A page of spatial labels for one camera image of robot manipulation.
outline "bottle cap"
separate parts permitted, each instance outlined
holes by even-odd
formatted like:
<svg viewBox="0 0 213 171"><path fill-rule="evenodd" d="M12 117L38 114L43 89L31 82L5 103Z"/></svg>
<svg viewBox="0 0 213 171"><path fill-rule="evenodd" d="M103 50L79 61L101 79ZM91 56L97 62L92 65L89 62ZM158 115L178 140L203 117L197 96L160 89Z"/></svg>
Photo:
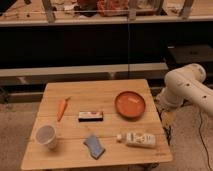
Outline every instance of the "bottle cap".
<svg viewBox="0 0 213 171"><path fill-rule="evenodd" d="M123 136L122 136L122 134L117 134L117 142L121 142L122 141L122 139L123 139Z"/></svg>

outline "sponge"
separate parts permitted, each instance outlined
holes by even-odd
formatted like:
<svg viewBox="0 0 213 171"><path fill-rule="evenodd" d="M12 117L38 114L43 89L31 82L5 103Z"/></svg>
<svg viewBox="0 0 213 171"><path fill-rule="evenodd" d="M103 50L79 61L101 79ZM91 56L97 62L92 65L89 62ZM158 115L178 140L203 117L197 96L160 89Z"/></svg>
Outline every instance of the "sponge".
<svg viewBox="0 0 213 171"><path fill-rule="evenodd" d="M94 159L98 159L105 151L101 146L98 138L95 135L90 135L85 141L84 144L89 148L90 155Z"/></svg>

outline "red object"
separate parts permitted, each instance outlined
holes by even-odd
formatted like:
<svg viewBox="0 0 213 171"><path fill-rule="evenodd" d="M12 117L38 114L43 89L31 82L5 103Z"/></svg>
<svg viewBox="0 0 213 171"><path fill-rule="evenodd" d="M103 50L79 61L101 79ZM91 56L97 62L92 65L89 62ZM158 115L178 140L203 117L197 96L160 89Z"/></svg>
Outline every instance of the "red object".
<svg viewBox="0 0 213 171"><path fill-rule="evenodd" d="M57 121L60 122L63 115L64 115L64 112L67 108L67 105L68 105L68 100L70 98L67 98L67 99L64 99L64 100L61 100L60 103L59 103L59 107L58 107L58 113L57 113Z"/></svg>
<svg viewBox="0 0 213 171"><path fill-rule="evenodd" d="M115 99L115 108L119 114L126 118L137 118L145 111L145 100L136 92L125 91Z"/></svg>

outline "small box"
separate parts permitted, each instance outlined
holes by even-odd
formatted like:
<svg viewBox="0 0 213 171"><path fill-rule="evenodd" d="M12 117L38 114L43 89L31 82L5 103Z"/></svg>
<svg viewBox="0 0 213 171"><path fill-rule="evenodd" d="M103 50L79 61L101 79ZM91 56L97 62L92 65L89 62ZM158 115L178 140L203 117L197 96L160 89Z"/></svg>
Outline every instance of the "small box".
<svg viewBox="0 0 213 171"><path fill-rule="evenodd" d="M81 111L78 114L79 122L103 121L102 111Z"/></svg>

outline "wooden table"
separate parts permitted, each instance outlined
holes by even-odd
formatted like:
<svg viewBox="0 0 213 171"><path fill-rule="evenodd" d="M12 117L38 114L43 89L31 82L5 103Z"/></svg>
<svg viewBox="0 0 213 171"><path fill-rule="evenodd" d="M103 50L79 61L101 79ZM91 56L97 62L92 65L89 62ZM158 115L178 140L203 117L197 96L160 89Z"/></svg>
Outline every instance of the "wooden table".
<svg viewBox="0 0 213 171"><path fill-rule="evenodd" d="M122 91L135 91L146 101L146 111L137 121L116 113L114 99ZM71 97L65 115L56 123L59 100ZM103 122L78 122L79 111L102 110ZM49 151L34 141L35 131L44 124L55 124L59 138L56 150ZM149 132L156 135L155 149L132 148L116 142L118 133ZM106 149L95 160L83 141L95 134ZM146 80L116 80L50 83L47 85L22 162L23 170L98 167L159 163L172 155Z"/></svg>

